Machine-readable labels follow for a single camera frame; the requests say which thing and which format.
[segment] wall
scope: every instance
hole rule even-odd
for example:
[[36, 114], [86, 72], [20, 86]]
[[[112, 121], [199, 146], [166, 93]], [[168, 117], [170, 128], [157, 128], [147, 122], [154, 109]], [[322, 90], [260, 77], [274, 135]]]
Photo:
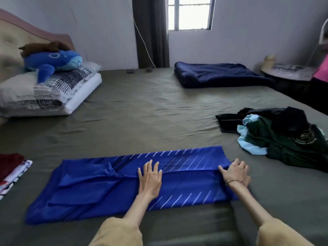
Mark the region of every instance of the wall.
[[39, 0], [50, 31], [68, 33], [84, 60], [103, 70], [138, 68], [132, 0]]
[[38, 28], [49, 31], [46, 16], [36, 0], [0, 0], [0, 8]]
[[328, 0], [216, 0], [211, 31], [169, 32], [170, 65], [242, 63], [268, 54], [304, 64], [328, 18]]

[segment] navy blue blanket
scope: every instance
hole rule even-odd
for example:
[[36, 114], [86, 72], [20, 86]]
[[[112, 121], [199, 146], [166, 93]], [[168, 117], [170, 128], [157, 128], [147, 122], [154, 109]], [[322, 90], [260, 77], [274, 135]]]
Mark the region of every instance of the navy blue blanket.
[[187, 64], [176, 62], [174, 73], [185, 88], [272, 86], [273, 82], [241, 64]]
[[27, 210], [26, 222], [71, 221], [126, 212], [138, 193], [137, 169], [153, 159], [163, 170], [162, 188], [149, 210], [236, 199], [224, 184], [218, 165], [230, 161], [220, 146], [63, 160]]

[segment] plush toy eye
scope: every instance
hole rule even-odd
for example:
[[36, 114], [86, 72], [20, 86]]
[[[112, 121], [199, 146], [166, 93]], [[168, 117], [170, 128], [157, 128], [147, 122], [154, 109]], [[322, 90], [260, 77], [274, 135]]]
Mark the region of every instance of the plush toy eye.
[[50, 58], [53, 58], [53, 59], [57, 59], [57, 58], [60, 57], [60, 54], [59, 54], [59, 53], [56, 53], [56, 52], [54, 52], [54, 53], [50, 53], [50, 54], [49, 54], [49, 57], [50, 57]]

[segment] forearm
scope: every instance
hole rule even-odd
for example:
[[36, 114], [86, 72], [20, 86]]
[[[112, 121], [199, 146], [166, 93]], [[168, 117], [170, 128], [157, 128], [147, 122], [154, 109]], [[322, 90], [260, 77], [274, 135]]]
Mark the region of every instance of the forearm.
[[248, 212], [251, 214], [258, 227], [273, 219], [273, 217], [256, 201], [256, 199], [242, 183], [233, 181], [229, 184], [229, 186], [238, 196], [240, 201], [246, 206]]
[[140, 226], [141, 220], [151, 200], [152, 198], [145, 193], [138, 194], [123, 219], [128, 220], [132, 224]]

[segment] person's right hand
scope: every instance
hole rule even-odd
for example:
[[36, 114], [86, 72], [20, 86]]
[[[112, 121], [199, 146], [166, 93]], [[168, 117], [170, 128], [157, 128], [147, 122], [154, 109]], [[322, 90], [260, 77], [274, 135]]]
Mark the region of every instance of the person's right hand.
[[251, 181], [251, 177], [248, 176], [249, 165], [246, 165], [245, 161], [240, 161], [240, 159], [236, 159], [233, 163], [231, 163], [228, 170], [224, 170], [222, 166], [219, 166], [219, 170], [225, 183], [231, 184], [232, 182], [230, 181], [235, 179], [242, 180], [244, 186], [247, 187]]
[[154, 170], [152, 170], [153, 160], [150, 160], [144, 165], [144, 175], [142, 176], [140, 168], [138, 168], [139, 176], [139, 194], [145, 194], [151, 200], [158, 197], [159, 190], [162, 185], [162, 174], [163, 171], [158, 171], [158, 164], [156, 162], [154, 165]]

